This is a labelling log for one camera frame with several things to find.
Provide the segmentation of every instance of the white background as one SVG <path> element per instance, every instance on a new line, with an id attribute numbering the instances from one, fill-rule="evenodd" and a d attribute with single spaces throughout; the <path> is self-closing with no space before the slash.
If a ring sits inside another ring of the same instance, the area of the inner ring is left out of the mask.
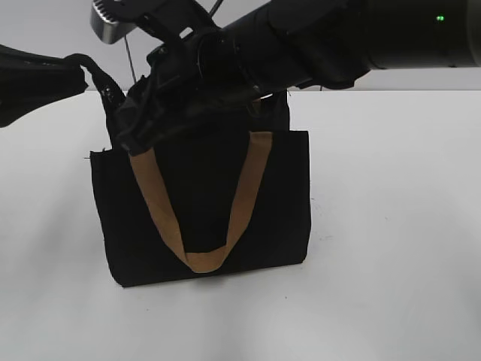
<path id="1" fill-rule="evenodd" d="M 200 0 L 210 9 L 215 0 Z M 265 0 L 225 0 L 216 22 L 225 26 L 249 13 Z M 0 3 L 0 44 L 51 56 L 86 53 L 124 88 L 132 76 L 123 42 L 101 43 L 90 28 L 92 0 L 2 0 Z M 141 30 L 129 36 L 139 74 L 148 74 L 146 55 L 159 45 Z M 356 84 L 356 89 L 481 89 L 481 70 L 431 69 L 373 71 Z"/>
<path id="2" fill-rule="evenodd" d="M 90 183 L 96 93 L 0 132 L 0 359 L 479 361 L 481 92 L 294 93 L 303 265 L 123 290 Z"/>

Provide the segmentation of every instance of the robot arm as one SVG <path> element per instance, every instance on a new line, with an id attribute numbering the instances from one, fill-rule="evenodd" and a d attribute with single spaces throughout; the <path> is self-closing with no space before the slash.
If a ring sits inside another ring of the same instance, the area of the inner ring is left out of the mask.
<path id="1" fill-rule="evenodd" d="M 272 0 L 223 29 L 191 0 L 95 4 L 113 29 L 99 31 L 94 11 L 106 42 L 135 26 L 164 42 L 117 114 L 132 155 L 195 126 L 199 114 L 291 86 L 346 89 L 374 69 L 481 65 L 481 0 Z"/>

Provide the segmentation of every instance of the white wall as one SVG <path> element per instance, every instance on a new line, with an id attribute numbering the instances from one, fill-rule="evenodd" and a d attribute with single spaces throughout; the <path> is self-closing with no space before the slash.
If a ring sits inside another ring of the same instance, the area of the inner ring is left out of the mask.
<path id="1" fill-rule="evenodd" d="M 199 1 L 210 8 L 214 0 Z M 226 25 L 267 0 L 225 0 L 216 16 Z M 125 88 L 132 85 L 122 42 L 107 46 L 89 26 L 91 0 L 3 0 L 0 4 L 0 44 L 33 53 L 66 56 L 86 53 Z M 148 73 L 145 56 L 157 40 L 137 30 L 130 36 L 135 67 Z M 378 71 L 361 79 L 356 89 L 481 89 L 480 69 Z"/>

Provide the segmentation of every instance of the brown strap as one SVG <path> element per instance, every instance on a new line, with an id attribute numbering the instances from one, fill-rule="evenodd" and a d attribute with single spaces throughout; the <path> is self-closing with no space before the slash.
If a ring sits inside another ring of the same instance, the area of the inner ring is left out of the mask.
<path id="1" fill-rule="evenodd" d="M 153 222 L 167 247 L 195 273 L 216 271 L 222 266 L 246 231 L 256 205 L 257 194 L 272 149 L 272 133 L 250 133 L 246 161 L 232 202 L 225 246 L 209 253 L 186 253 L 179 223 L 172 208 L 153 150 L 131 157 L 132 169 Z"/>

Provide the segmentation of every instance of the cable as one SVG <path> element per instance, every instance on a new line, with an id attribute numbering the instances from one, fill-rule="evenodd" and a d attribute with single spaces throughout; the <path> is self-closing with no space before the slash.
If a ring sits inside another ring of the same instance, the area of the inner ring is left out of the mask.
<path id="1" fill-rule="evenodd" d="M 127 55 L 129 56 L 130 70 L 132 71 L 132 78 L 134 79 L 134 83 L 137 83 L 137 77 L 135 76 L 134 63 L 132 61 L 132 55 L 130 53 L 130 47 L 129 47 L 129 41 L 127 40 L 127 35 L 123 38 L 123 40 L 126 42 Z"/>
<path id="2" fill-rule="evenodd" d="M 216 3 L 214 4 L 214 6 L 212 7 L 212 10 L 209 12 L 209 15 L 210 17 L 213 17 L 216 12 L 219 10 L 220 8 L 220 5 L 222 5 L 222 3 L 224 2 L 224 0 L 217 0 Z"/>

